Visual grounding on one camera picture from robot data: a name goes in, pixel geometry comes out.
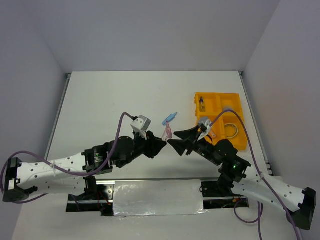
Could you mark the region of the orange highlighter marker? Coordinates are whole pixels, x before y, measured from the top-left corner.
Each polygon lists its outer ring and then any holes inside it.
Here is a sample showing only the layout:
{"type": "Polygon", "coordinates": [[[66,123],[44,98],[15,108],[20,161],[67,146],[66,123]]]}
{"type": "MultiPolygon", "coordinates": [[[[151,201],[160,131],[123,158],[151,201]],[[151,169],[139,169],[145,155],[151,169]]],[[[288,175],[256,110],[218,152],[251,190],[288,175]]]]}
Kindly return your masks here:
{"type": "Polygon", "coordinates": [[[210,129],[210,135],[215,139],[217,137],[216,133],[213,131],[213,129],[210,129]]]}

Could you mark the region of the clear round pin container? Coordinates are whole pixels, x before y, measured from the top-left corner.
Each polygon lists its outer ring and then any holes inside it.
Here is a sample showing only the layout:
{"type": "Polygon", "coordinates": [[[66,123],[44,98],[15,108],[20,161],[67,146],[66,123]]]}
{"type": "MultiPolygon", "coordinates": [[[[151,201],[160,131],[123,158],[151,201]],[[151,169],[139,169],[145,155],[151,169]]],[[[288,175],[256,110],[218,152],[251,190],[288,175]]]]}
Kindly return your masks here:
{"type": "Polygon", "coordinates": [[[234,110],[234,108],[233,108],[232,106],[228,106],[228,105],[226,105],[226,106],[224,106],[224,107],[222,108],[222,110],[223,110],[223,111],[228,111],[228,110],[233,111],[233,110],[234,110]]]}

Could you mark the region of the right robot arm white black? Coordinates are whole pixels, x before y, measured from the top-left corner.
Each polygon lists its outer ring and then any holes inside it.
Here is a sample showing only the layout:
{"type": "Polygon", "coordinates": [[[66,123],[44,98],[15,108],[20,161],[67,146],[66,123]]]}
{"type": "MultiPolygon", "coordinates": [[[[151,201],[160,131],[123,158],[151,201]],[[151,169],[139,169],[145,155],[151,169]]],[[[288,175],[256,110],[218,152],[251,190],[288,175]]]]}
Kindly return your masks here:
{"type": "Polygon", "coordinates": [[[221,196],[242,195],[284,211],[296,227],[310,230],[317,204],[316,191],[298,188],[259,172],[250,162],[238,156],[233,144],[223,139],[213,145],[201,138],[198,126],[174,133],[177,139],[168,143],[180,155],[196,153],[219,167],[216,191],[221,196]]]}

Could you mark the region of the beige tape roll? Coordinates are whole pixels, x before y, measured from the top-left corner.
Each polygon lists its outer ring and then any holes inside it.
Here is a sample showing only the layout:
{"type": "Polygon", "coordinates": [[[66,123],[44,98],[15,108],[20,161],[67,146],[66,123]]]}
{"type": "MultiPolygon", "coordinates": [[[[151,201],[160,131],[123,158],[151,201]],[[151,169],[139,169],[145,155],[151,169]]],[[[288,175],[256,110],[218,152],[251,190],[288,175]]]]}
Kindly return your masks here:
{"type": "Polygon", "coordinates": [[[226,123],[224,125],[224,132],[225,132],[225,137],[227,139],[233,139],[238,135],[239,130],[238,130],[238,127],[235,124],[226,123]]]}

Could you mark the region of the small blue-capped glue bottle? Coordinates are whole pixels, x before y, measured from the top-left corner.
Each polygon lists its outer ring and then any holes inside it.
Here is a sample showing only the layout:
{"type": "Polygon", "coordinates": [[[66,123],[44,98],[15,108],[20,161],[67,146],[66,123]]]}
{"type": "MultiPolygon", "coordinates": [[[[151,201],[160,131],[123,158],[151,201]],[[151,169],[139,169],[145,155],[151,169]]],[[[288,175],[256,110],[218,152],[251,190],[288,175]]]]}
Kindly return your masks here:
{"type": "Polygon", "coordinates": [[[204,99],[202,96],[199,98],[199,111],[200,112],[206,111],[206,106],[205,106],[204,99]]]}

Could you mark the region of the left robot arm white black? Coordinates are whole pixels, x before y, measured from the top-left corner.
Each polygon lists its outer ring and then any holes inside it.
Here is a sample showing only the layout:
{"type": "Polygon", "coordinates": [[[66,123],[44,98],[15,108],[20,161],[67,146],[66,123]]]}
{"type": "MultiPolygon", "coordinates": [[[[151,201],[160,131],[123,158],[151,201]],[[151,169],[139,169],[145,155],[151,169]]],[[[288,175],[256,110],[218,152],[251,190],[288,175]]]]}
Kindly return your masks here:
{"type": "Polygon", "coordinates": [[[23,162],[13,156],[1,172],[3,202],[23,204],[48,194],[67,193],[82,195],[91,200],[97,196],[96,175],[111,173],[114,167],[122,168],[144,155],[157,156],[167,145],[151,131],[145,136],[134,133],[117,140],[94,146],[73,156],[56,160],[40,159],[23,162]]]}

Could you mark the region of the pink highlighter marker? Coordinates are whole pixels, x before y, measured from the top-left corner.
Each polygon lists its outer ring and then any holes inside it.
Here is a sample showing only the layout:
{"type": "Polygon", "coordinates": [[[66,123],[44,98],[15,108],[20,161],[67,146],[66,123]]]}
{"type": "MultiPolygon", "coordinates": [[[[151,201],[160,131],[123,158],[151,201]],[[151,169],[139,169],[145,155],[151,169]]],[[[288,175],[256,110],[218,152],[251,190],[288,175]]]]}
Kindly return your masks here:
{"type": "Polygon", "coordinates": [[[162,141],[167,142],[168,140],[173,138],[173,133],[172,133],[172,129],[170,127],[170,123],[167,121],[165,123],[165,130],[164,133],[162,135],[162,141]]]}

